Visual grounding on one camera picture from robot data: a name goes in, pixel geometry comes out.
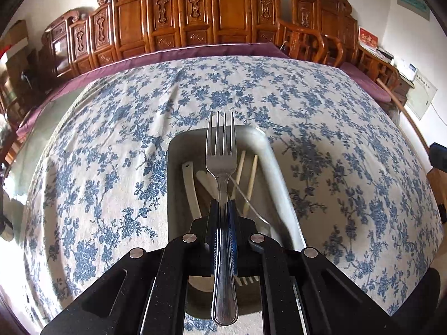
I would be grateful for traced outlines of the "silver metal fork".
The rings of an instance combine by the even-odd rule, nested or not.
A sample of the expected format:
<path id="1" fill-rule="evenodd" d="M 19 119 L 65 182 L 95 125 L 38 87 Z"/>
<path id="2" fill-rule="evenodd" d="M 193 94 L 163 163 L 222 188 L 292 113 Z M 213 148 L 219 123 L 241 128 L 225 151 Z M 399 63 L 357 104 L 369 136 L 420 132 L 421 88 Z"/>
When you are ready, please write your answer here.
<path id="1" fill-rule="evenodd" d="M 228 212 L 228 181 L 237 168 L 237 147 L 234 117 L 210 113 L 205 165 L 217 183 L 217 229 L 214 247 L 214 289 L 211 318 L 220 326 L 236 322 L 239 313 L 233 280 L 233 238 Z"/>

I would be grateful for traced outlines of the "light bamboo chopstick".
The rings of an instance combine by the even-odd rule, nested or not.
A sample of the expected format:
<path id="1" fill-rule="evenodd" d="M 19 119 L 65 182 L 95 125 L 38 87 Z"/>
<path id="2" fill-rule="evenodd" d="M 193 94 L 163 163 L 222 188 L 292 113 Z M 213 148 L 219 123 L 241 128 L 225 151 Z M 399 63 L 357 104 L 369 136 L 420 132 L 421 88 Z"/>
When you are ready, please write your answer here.
<path id="1" fill-rule="evenodd" d="M 252 161 L 252 165 L 251 165 L 249 184 L 248 184 L 248 188 L 247 188 L 247 191 L 246 191 L 246 198 L 247 198 L 247 200 L 246 200 L 246 203 L 244 204 L 243 212 L 242 212 L 242 215 L 244 217 L 246 217 L 248 215 L 248 212 L 250 210 L 249 202 L 251 200 L 251 196 L 252 196 L 252 193 L 253 193 L 257 167 L 258 167 L 258 156 L 254 155 L 254 158 L 253 158 L 253 161 Z"/>
<path id="2" fill-rule="evenodd" d="M 245 158 L 246 158 L 246 151 L 243 150 L 241 152 L 239 161 L 238 161 L 238 167 L 236 170 L 236 178 L 233 179 L 233 190 L 232 190 L 232 194 L 231 194 L 231 199 L 235 200 L 236 198 L 236 191 L 238 189 L 239 183 L 240 183 L 240 179 L 242 177 L 242 171 L 243 171 L 243 166 L 244 166 L 244 162 L 245 162 Z"/>

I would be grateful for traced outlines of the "dark brown wooden chopstick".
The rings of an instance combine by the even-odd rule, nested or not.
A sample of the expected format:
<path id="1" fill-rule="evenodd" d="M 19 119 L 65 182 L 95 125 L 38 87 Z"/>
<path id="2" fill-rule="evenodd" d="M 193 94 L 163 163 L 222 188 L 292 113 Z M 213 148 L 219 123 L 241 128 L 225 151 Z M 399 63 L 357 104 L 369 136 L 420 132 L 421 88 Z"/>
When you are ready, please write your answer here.
<path id="1" fill-rule="evenodd" d="M 406 119 L 411 124 L 412 128 L 414 129 L 416 135 L 418 136 L 421 144 L 423 145 L 425 151 L 427 154 L 430 152 L 430 148 L 427 145 L 427 142 L 425 141 L 424 137 L 422 136 L 420 130 L 417 128 L 417 125 L 415 124 L 414 120 L 410 117 L 404 106 L 401 104 L 400 100 L 396 98 L 396 96 L 389 90 L 389 88 L 383 83 L 383 81 L 379 78 L 376 79 L 376 83 L 390 96 L 391 100 L 394 102 L 396 107 L 404 114 Z"/>

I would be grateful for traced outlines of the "blue floral tablecloth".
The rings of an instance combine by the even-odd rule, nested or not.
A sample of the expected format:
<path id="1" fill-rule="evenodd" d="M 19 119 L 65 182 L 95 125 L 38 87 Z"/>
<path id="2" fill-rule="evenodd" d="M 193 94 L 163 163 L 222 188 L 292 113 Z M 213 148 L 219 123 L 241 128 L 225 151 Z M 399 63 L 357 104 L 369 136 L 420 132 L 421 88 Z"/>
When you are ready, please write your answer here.
<path id="1" fill-rule="evenodd" d="M 422 165 L 378 104 L 321 64 L 189 58 L 91 82 L 56 126 L 22 232 L 38 328 L 132 248 L 168 243 L 168 145 L 211 112 L 267 136 L 307 245 L 388 314 L 409 298 L 443 226 Z"/>

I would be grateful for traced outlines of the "grey metal tray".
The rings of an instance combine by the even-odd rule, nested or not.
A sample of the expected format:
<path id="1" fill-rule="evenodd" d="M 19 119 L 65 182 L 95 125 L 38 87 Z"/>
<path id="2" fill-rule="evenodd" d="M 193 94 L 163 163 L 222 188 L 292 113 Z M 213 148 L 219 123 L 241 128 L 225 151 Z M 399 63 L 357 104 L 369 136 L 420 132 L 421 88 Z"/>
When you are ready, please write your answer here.
<path id="1" fill-rule="evenodd" d="M 212 247 L 206 239 L 208 214 L 214 205 L 214 199 L 196 178 L 196 172 L 205 167 L 205 129 L 185 131 L 175 136 L 168 145 L 167 151 L 167 217 L 168 237 L 174 239 L 191 230 L 198 230 L 198 238 L 205 241 L 205 254 L 212 256 Z M 258 156 L 258 167 L 255 184 L 251 196 L 251 204 L 271 225 L 271 233 L 263 234 L 272 237 L 281 246 L 291 250 L 301 250 L 305 240 L 299 227 L 298 219 L 283 174 L 275 157 L 267 136 L 251 126 L 236 126 L 236 144 L 238 161 L 243 150 L 246 158 L 239 187 L 246 194 L 251 165 L 254 155 Z M 201 210 L 201 218 L 194 220 L 189 209 L 183 184 L 182 164 L 193 162 L 194 182 L 197 199 Z M 229 182 L 231 197 L 233 182 Z M 242 216 L 246 203 L 236 191 L 236 212 Z M 249 210 L 246 218 L 251 219 L 258 232 L 266 231 L 267 225 Z"/>

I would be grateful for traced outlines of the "red sign card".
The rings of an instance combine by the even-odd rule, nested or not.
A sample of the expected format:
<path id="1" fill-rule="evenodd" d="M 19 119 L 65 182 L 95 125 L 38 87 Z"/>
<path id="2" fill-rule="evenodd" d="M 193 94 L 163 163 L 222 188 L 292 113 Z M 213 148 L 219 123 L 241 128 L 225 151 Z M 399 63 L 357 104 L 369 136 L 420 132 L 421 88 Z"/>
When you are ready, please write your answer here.
<path id="1" fill-rule="evenodd" d="M 363 27 L 359 27 L 358 43 L 365 49 L 376 51 L 378 46 L 378 37 Z"/>

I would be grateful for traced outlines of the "cream spoon in tray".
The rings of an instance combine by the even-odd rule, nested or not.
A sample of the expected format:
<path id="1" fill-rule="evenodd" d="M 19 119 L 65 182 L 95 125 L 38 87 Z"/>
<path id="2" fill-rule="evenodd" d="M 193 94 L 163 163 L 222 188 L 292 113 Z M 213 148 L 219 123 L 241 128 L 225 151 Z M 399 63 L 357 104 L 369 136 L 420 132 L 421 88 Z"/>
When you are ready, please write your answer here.
<path id="1" fill-rule="evenodd" d="M 199 170 L 196 172 L 196 178 L 198 179 L 199 183 L 204 187 L 204 189 L 211 195 L 211 197 L 217 200 L 218 199 L 217 182 L 214 176 L 212 176 L 211 173 Z"/>

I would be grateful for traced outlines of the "carved wooden chair right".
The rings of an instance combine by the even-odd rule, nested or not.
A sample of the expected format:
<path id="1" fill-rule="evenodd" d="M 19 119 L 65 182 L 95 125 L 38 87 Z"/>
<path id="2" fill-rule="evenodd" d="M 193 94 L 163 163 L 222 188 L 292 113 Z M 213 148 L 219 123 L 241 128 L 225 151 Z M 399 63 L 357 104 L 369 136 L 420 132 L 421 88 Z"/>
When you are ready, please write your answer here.
<path id="1" fill-rule="evenodd" d="M 351 64 L 371 80 L 381 80 L 389 90 L 398 86 L 398 70 L 358 42 L 358 22 L 348 0 L 291 0 L 291 10 L 293 24 L 317 30 L 327 39 L 325 64 Z"/>

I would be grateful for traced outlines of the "carved wooden bench back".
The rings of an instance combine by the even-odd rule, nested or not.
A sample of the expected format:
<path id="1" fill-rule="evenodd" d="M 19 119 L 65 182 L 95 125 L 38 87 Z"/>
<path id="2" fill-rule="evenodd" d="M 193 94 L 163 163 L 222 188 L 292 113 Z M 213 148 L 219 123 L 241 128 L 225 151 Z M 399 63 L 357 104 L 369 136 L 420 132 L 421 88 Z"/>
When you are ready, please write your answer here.
<path id="1" fill-rule="evenodd" d="M 280 0 L 98 0 L 70 10 L 42 34 L 45 82 L 71 80 L 145 53 L 188 46 L 275 42 Z"/>

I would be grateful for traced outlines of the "white wall poster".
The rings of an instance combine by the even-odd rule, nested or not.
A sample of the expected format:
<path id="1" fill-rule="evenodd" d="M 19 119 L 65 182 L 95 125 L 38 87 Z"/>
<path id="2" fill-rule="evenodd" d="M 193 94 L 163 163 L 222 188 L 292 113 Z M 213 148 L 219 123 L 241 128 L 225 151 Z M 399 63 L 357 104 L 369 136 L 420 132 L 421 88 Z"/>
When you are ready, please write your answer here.
<path id="1" fill-rule="evenodd" d="M 422 120 L 428 107 L 432 103 L 433 97 L 437 92 L 437 87 L 420 70 L 416 71 L 413 84 L 414 87 L 407 94 L 408 100 L 406 106 L 412 110 L 419 120 Z"/>

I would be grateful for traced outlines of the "green wall sign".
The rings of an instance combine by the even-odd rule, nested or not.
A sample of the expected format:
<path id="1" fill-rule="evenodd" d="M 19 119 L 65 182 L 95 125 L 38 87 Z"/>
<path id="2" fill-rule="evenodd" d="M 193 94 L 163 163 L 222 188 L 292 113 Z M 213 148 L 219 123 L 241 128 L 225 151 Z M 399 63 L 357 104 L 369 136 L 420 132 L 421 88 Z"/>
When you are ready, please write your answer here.
<path id="1" fill-rule="evenodd" d="M 421 16 L 425 20 L 430 20 L 430 8 L 424 0 L 397 0 L 397 4 Z"/>

